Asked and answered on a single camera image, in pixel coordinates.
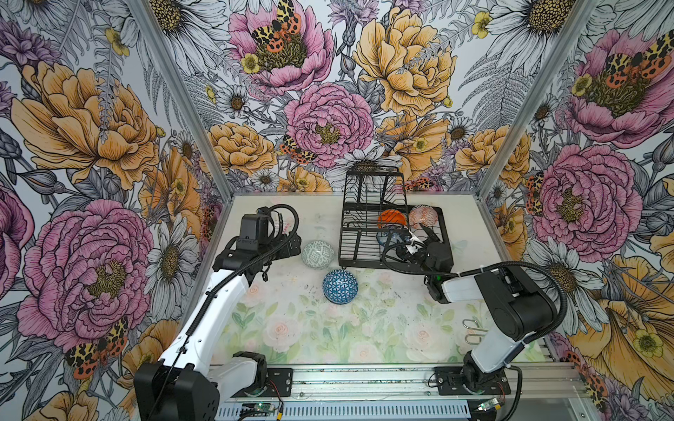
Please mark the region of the red patterned bowl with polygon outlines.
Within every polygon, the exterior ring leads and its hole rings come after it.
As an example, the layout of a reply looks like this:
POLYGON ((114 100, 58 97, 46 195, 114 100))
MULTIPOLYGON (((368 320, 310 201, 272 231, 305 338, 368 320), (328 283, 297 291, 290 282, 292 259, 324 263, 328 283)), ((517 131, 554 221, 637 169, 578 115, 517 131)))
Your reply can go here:
POLYGON ((439 214, 432 206, 417 205, 409 212, 408 220, 414 229, 432 228, 439 221, 439 214))

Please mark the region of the black wire dish rack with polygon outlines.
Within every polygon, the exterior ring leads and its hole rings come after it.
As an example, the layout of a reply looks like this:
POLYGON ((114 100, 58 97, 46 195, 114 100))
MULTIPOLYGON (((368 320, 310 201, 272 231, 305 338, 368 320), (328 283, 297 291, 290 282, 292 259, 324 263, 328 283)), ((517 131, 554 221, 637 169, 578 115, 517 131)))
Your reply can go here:
POLYGON ((339 264, 408 275, 449 273, 454 256, 441 208, 410 205, 394 167, 352 168, 345 175, 339 264))

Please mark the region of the green patterned bowl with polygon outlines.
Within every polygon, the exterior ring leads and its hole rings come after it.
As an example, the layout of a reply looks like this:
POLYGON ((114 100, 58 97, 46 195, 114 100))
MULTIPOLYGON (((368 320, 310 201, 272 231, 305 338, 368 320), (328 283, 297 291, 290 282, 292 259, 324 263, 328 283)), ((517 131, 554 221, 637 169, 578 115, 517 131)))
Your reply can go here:
POLYGON ((324 240, 312 240, 304 246, 300 256, 308 268, 323 270, 332 263, 335 250, 324 240))

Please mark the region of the blue floral bowl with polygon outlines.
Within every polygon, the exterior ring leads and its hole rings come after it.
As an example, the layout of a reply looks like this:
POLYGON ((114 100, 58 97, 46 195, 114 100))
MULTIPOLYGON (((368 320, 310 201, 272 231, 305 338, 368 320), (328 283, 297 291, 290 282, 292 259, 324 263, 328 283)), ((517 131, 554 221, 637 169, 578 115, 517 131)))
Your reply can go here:
POLYGON ((390 229, 380 231, 376 235, 377 243, 381 247, 405 244, 409 242, 412 235, 409 231, 403 229, 390 229))

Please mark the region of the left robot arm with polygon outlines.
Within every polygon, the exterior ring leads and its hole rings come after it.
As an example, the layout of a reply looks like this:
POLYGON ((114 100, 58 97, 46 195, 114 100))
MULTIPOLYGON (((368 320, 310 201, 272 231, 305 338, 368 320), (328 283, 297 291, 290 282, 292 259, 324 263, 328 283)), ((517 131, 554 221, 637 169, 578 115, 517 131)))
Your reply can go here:
POLYGON ((269 384, 264 355, 238 352, 211 369, 219 335, 257 275, 274 261, 298 256, 298 212, 289 205, 262 207, 240 221, 240 233, 216 256, 205 292, 186 325, 156 362, 133 379, 143 420, 213 420, 220 404, 269 384))

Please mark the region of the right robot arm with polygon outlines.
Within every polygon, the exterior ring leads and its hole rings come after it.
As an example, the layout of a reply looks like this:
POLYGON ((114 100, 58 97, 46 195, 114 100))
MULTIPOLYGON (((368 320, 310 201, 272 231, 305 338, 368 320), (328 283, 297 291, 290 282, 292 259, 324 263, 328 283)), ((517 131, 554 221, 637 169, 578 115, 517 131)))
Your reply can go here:
POLYGON ((502 261, 455 273, 451 246, 431 234, 412 233, 393 240, 387 235, 380 261, 405 275, 422 275, 433 300, 450 303, 482 301, 493 327, 463 358, 457 375, 449 375, 468 394, 484 393, 498 382, 512 361, 531 342, 561 326, 568 294, 549 269, 525 261, 502 261))

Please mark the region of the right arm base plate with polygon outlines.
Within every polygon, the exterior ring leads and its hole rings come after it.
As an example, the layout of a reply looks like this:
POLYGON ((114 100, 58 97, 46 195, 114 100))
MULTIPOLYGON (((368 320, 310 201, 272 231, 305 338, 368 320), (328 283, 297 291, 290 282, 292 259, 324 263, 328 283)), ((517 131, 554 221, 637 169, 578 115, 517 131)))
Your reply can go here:
POLYGON ((507 396, 511 387, 505 370, 485 374, 472 366, 434 368, 433 379, 441 396, 507 396))

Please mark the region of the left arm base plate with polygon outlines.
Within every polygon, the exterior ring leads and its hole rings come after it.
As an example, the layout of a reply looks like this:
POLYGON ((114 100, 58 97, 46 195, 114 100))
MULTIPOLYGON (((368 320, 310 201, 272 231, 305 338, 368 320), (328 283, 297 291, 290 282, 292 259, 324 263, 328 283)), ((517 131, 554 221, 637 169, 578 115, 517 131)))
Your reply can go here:
POLYGON ((269 368, 263 386, 252 385, 237 392, 236 398, 281 397, 291 395, 294 370, 292 368, 269 368))

